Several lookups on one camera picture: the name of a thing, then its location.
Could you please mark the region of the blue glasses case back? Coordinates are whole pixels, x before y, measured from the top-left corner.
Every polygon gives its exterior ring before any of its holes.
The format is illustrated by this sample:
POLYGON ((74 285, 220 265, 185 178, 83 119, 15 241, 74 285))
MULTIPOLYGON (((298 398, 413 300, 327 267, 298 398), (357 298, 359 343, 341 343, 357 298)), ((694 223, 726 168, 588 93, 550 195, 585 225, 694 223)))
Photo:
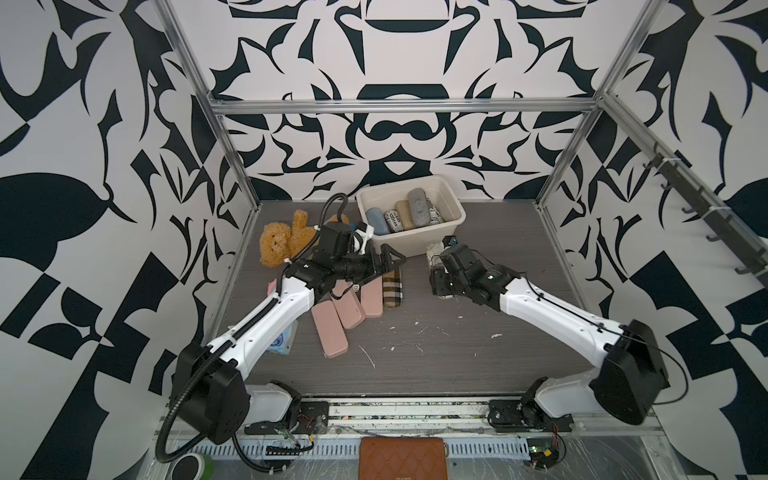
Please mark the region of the blue glasses case back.
POLYGON ((384 213, 379 208, 373 207, 368 209, 366 211, 366 219, 367 223, 373 227, 375 235, 385 236, 391 233, 384 213))

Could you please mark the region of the grey glasses case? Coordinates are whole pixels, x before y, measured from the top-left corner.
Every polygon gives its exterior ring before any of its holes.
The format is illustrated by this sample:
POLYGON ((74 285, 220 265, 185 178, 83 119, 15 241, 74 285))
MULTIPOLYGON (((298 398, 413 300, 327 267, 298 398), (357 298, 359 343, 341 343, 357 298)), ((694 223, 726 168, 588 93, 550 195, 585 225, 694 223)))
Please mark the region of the grey glasses case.
POLYGON ((416 227, 425 227, 430 224, 428 213, 428 198, 422 188, 415 188, 408 192, 407 201, 410 205, 411 215, 416 227))

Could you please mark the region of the newspaper print case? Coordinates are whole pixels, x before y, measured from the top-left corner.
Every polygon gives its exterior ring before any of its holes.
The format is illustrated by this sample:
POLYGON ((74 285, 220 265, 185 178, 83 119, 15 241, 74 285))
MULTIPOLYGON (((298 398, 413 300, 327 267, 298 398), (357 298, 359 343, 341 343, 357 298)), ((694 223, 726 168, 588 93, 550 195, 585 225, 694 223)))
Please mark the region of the newspaper print case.
POLYGON ((428 206, 428 213, 429 213, 431 225, 439 225, 444 222, 442 215, 434 205, 428 206))

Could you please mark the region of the newspaper flag case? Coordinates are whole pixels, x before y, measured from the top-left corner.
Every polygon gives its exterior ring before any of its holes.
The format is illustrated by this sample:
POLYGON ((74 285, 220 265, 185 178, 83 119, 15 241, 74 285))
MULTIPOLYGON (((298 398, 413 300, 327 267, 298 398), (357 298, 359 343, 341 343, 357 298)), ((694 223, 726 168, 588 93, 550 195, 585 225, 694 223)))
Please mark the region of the newspaper flag case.
POLYGON ((396 209, 390 209, 384 213, 385 222, 392 234, 405 230, 401 217, 396 209))

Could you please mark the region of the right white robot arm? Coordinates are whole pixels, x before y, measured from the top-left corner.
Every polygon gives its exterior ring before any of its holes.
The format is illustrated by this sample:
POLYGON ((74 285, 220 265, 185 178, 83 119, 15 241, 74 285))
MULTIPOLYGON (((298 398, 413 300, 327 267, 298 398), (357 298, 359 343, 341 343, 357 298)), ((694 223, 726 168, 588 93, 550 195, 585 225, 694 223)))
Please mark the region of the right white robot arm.
POLYGON ((447 236, 427 250, 430 285, 440 298, 466 297, 527 322, 581 355, 590 369, 561 378, 541 377, 515 402, 497 402, 488 421, 499 431, 555 429, 559 420, 608 414, 632 426, 661 406, 669 388, 663 350, 652 329, 591 314, 535 285, 527 273, 487 260, 447 236))

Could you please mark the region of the tan woven glasses case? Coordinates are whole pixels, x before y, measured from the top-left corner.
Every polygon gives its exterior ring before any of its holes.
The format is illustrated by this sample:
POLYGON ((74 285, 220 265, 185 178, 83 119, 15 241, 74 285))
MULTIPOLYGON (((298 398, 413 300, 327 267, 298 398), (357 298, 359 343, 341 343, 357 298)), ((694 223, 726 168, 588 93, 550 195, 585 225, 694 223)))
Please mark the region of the tan woven glasses case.
POLYGON ((412 219, 410 205, 407 200, 398 201, 395 205, 395 209, 398 211, 406 231, 416 228, 412 219))

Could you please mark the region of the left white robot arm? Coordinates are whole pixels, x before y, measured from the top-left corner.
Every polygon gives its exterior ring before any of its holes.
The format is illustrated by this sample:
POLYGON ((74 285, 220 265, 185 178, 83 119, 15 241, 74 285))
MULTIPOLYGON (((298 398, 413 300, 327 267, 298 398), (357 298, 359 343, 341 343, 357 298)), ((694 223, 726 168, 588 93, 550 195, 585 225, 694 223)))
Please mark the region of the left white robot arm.
POLYGON ((330 207, 324 204, 308 244, 283 260, 270 295, 224 334, 182 350, 155 443, 158 462, 173 462, 204 440, 220 445, 235 437, 252 405, 245 381, 277 336, 338 281, 364 286, 405 264, 390 245, 373 245, 372 227, 328 221, 330 207))

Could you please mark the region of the map print glasses case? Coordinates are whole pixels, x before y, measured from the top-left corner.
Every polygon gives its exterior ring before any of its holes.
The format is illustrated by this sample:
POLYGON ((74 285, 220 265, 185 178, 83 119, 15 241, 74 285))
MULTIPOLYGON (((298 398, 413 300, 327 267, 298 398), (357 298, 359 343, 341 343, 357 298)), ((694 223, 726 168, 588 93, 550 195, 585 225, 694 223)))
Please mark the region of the map print glasses case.
POLYGON ((426 251, 426 256, 431 267, 439 266, 442 264, 440 258, 441 253, 445 250, 445 246, 442 242, 431 244, 426 251))

